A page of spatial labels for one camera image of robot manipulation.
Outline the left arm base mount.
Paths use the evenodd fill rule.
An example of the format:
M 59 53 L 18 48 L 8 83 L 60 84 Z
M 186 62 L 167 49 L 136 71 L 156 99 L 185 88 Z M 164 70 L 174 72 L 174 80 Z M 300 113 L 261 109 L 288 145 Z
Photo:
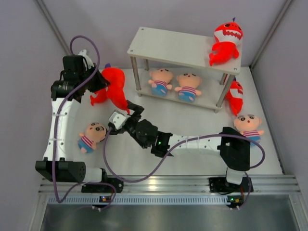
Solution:
M 124 182 L 117 178 L 108 178 L 105 183 L 112 185 L 114 188 L 108 185 L 88 183 L 82 186 L 82 193 L 121 193 L 123 191 Z

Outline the boy plush doll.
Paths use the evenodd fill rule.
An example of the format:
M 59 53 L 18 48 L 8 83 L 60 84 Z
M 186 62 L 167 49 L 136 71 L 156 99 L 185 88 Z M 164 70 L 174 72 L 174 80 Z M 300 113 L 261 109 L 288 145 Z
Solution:
M 107 134 L 107 128 L 98 122 L 90 123 L 83 133 L 79 133 L 77 145 L 82 153 L 92 153 L 97 149 L 97 144 L 102 142 Z
M 241 115 L 233 121 L 236 130 L 243 136 L 260 143 L 263 130 L 258 130 L 262 124 L 261 118 L 256 115 Z
M 169 90 L 172 89 L 170 84 L 174 74 L 168 69 L 160 68 L 150 71 L 148 83 L 151 85 L 152 94 L 159 97 L 166 97 Z
M 185 73 L 177 76 L 179 86 L 174 91 L 178 93 L 178 98 L 187 103 L 193 103 L 197 96 L 201 96 L 202 92 L 197 88 L 202 83 L 202 78 L 193 73 Z

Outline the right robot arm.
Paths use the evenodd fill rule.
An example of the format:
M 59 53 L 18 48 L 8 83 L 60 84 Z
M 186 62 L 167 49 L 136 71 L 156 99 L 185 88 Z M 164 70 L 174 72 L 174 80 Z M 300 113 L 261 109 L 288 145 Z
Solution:
M 111 134 L 128 133 L 143 149 L 150 149 L 156 157 L 180 154 L 202 154 L 219 157 L 227 166 L 225 187 L 236 191 L 241 187 L 244 173 L 250 169 L 250 141 L 235 129 L 224 127 L 214 135 L 184 136 L 162 132 L 146 119 L 141 119 L 142 106 L 129 102 L 132 114 L 114 110 L 109 117 Z

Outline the red shark plush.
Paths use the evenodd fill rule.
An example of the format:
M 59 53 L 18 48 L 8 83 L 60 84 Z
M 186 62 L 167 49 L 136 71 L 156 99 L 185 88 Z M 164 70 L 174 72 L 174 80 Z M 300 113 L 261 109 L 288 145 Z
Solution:
M 231 112 L 237 116 L 243 107 L 244 101 L 243 101 L 243 96 L 244 96 L 244 90 L 242 85 L 235 79 L 227 94 L 226 94 L 226 100 L 229 103 L 229 107 Z
M 118 109 L 130 114 L 123 90 L 125 85 L 124 72 L 117 67 L 111 67 L 110 63 L 107 63 L 102 71 L 102 76 L 109 82 L 108 87 L 103 89 L 103 102 L 110 100 Z
M 90 104 L 94 106 L 95 104 L 104 103 L 106 100 L 108 100 L 107 97 L 107 90 L 108 88 L 104 88 L 101 90 L 96 91 L 94 96 L 90 96 Z
M 209 65 L 224 64 L 230 59 L 239 57 L 238 47 L 242 44 L 244 32 L 240 25 L 235 22 L 235 17 L 231 22 L 225 22 L 214 31 L 215 43 L 209 54 Z

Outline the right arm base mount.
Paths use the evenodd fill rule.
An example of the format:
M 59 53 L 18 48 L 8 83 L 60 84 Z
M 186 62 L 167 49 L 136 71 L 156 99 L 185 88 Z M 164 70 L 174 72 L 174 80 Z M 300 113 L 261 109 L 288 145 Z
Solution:
M 247 193 L 249 187 L 251 187 L 251 191 L 254 190 L 247 177 L 243 177 L 240 185 L 228 183 L 225 177 L 211 177 L 208 180 L 211 193 Z

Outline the aluminium rail front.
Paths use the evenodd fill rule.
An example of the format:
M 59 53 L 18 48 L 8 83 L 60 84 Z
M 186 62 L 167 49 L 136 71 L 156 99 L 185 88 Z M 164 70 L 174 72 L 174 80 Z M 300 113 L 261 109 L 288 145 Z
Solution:
M 211 176 L 154 176 L 139 183 L 124 183 L 121 193 L 82 193 L 82 186 L 72 190 L 71 183 L 58 183 L 59 197 L 64 205 L 230 205 L 241 204 L 248 195 L 300 194 L 294 176 L 250 176 L 248 192 L 210 192 Z

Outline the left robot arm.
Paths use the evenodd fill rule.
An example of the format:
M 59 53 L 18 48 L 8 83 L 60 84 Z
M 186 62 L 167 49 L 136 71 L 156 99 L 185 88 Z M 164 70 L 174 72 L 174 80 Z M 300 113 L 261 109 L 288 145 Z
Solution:
M 109 83 L 85 50 L 63 57 L 63 66 L 60 79 L 51 86 L 50 135 L 43 159 L 36 162 L 35 169 L 50 182 L 92 182 L 96 191 L 104 192 L 109 186 L 106 172 L 74 161 L 77 154 L 74 125 L 85 91 L 96 92 Z

